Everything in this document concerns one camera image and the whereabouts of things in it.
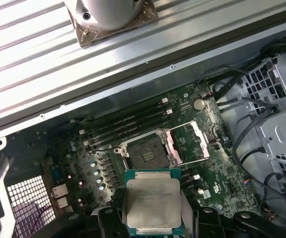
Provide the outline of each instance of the gray metal frame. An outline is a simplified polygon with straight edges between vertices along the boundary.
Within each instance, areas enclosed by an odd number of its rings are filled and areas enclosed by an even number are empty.
[[[169,67],[161,68],[77,102],[16,121],[0,128],[0,140],[34,125],[35,127],[26,133],[37,135],[37,133],[44,133],[49,128],[77,117],[89,115],[99,117],[120,110],[146,98],[188,84],[195,78],[199,78],[208,69],[221,65],[221,62],[224,64],[233,64],[235,61],[244,62],[257,53],[252,49],[259,49],[284,35],[286,35],[286,23]]]
[[[155,6],[157,23],[80,49],[62,0],[0,5],[0,16],[7,16],[0,17],[0,119],[60,95],[71,99],[76,95],[69,93],[80,95],[87,85],[88,92],[109,86],[139,65],[151,69],[155,59],[285,11],[286,0],[159,0]]]

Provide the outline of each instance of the green circuit board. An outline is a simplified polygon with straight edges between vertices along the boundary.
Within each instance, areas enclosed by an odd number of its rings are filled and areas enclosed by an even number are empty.
[[[204,103],[200,105],[204,107],[201,110],[195,109],[199,107],[194,106],[197,99]],[[206,139],[207,159],[201,147],[202,140],[195,134],[191,121],[197,123]],[[244,178],[231,158],[232,142],[206,85],[187,85],[100,119],[84,120],[77,129],[51,138],[53,164],[49,169],[53,181],[55,184],[66,183],[73,210],[87,213],[105,206],[115,189],[124,184],[126,166],[140,169],[139,166],[144,164],[139,161],[142,156],[147,166],[170,166],[158,154],[166,152],[160,148],[158,135],[140,138],[160,129],[173,129],[170,131],[173,147],[181,162],[192,162],[178,165],[182,174],[192,171],[200,176],[201,181],[196,186],[182,187],[186,195],[203,206],[219,208],[227,217],[237,211],[256,212],[256,208],[252,208],[256,199],[251,188],[246,188],[250,204],[244,197]],[[115,152],[122,142],[130,139],[133,141],[128,143],[129,157]]]

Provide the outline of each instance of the small chip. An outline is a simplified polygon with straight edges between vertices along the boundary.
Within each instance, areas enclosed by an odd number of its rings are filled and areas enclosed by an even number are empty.
[[[233,167],[228,167],[227,169],[227,173],[230,175],[230,174],[232,174],[232,173],[234,173],[234,168]]]
[[[204,199],[210,198],[211,197],[211,193],[209,192],[209,190],[205,190],[204,194],[203,194]]]
[[[244,208],[243,201],[237,201],[237,202],[236,202],[236,207],[237,207],[237,209],[242,209],[242,208]]]

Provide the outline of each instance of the screw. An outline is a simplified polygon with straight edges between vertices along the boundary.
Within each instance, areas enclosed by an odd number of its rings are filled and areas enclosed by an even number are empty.
[[[241,213],[240,216],[244,219],[249,219],[250,218],[250,215],[247,214],[247,213]]]
[[[206,208],[204,208],[204,212],[206,212],[206,213],[212,213],[213,210],[212,210],[211,208],[206,207]]]
[[[223,209],[223,206],[221,204],[217,204],[216,208],[221,211]]]

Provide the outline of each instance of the motherboard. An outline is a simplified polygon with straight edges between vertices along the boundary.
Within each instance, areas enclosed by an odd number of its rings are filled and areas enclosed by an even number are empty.
[[[62,210],[91,214],[109,205],[127,169],[180,168],[182,190],[202,206],[227,217],[257,211],[207,85],[190,84],[77,124],[50,138],[44,163]]]

